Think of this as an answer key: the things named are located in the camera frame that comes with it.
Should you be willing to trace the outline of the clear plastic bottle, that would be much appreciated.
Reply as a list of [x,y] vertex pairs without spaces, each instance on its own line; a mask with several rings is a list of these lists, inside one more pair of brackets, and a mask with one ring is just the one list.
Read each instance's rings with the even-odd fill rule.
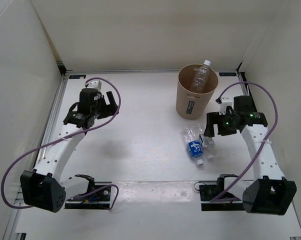
[[211,61],[205,60],[203,65],[198,68],[192,80],[190,91],[193,93],[201,93],[207,83],[210,75]]

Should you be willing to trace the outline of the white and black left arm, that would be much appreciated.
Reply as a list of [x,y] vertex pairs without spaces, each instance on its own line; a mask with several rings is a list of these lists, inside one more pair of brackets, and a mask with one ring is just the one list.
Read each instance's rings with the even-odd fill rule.
[[76,174],[61,180],[63,170],[77,145],[92,129],[95,120],[114,116],[118,105],[111,91],[103,95],[94,88],[83,88],[63,120],[58,142],[53,143],[45,157],[20,176],[24,203],[53,213],[67,200],[87,201],[96,194],[95,179]]

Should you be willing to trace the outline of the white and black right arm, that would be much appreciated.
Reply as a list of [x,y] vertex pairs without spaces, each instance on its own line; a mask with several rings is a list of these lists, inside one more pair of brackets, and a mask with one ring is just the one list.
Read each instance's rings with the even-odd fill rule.
[[240,133],[251,157],[248,167],[253,170],[253,182],[242,180],[241,174],[221,174],[208,200],[224,201],[232,195],[242,201],[247,213],[283,216],[297,186],[286,179],[277,163],[265,115],[255,109],[251,96],[219,97],[216,102],[220,105],[219,111],[206,115],[204,136],[214,137],[214,127],[220,136]]

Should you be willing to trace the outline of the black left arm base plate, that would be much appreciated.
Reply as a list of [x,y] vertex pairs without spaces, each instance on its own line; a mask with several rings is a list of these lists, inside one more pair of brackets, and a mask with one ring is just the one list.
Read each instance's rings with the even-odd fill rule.
[[111,193],[112,187],[111,182],[95,182],[93,189],[102,188],[104,189],[94,193],[85,199],[75,201],[73,199],[65,202],[64,208],[67,210],[106,210],[111,205]]

